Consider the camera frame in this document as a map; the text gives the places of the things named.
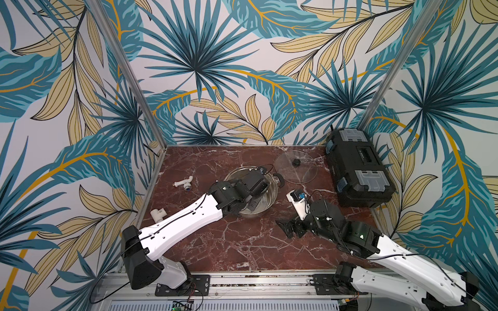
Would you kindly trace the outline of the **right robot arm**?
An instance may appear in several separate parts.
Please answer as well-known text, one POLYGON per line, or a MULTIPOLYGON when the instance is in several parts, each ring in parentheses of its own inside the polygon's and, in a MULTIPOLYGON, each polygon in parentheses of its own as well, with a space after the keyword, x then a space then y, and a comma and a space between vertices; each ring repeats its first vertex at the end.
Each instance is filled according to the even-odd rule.
POLYGON ((319 293, 380 294, 418 310, 480 310, 476 300, 479 280, 472 273, 442 268, 435 260, 405 249, 378 229, 348 220, 338 206, 325 199, 312 201, 299 191, 289 193, 287 199, 297 216, 277 224, 288 238, 312 233, 334 243, 340 251, 396 273, 385 275, 342 262, 335 274, 314 277, 312 284, 319 293))

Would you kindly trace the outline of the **glass pot lid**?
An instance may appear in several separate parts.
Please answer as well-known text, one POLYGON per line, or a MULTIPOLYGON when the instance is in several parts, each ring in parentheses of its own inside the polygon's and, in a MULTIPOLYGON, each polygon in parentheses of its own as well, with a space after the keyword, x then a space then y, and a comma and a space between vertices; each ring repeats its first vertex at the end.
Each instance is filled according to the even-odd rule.
POLYGON ((274 168, 287 183, 297 185, 311 182, 318 173, 316 160, 299 150, 288 150, 280 154, 274 161, 274 168))

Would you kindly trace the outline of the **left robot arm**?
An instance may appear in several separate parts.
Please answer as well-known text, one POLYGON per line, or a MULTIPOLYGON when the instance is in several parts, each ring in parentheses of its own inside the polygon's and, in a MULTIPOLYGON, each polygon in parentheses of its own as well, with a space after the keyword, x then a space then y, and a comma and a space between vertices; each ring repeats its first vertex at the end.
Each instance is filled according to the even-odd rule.
POLYGON ((268 190, 264 167, 251 168, 242 178, 215 182, 197 201, 157 224, 122 233, 121 258, 130 287, 139 290, 159 282, 171 289, 184 287, 191 278, 185 264, 163 254, 204 226, 227 215, 238 215, 268 190))

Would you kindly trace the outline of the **stainless steel pot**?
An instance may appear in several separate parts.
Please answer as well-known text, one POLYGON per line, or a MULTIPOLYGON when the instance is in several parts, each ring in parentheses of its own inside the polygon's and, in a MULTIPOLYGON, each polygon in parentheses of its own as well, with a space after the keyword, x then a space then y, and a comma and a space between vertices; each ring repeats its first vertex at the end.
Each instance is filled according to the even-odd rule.
POLYGON ((239 215, 243 218, 256 218, 262 216, 273 205, 276 201, 278 191, 285 185, 285 181, 281 174, 272 173, 271 170, 268 170, 264 166, 236 168, 224 180, 235 184, 236 180, 243 181, 248 176, 261 176, 263 178, 262 183, 266 185, 266 188, 255 198, 251 197, 246 207, 239 212, 239 215))

